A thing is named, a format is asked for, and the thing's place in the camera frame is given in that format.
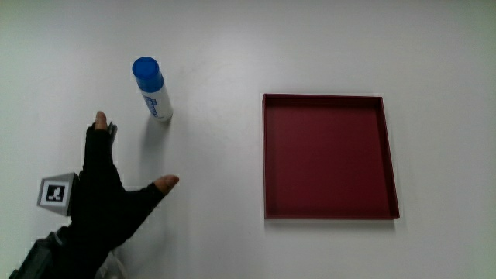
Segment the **person's left hand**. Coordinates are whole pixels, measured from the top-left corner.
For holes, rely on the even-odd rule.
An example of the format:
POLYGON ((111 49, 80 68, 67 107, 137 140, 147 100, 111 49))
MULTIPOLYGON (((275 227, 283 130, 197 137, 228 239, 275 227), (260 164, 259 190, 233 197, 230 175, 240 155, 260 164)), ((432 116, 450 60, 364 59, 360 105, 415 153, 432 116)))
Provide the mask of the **person's left hand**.
POLYGON ((68 216, 71 222, 57 234, 73 249, 111 250, 129 239, 179 182, 166 175, 144 188, 127 191, 113 162, 116 125, 104 112, 85 133, 80 173, 44 178, 37 205, 68 216))

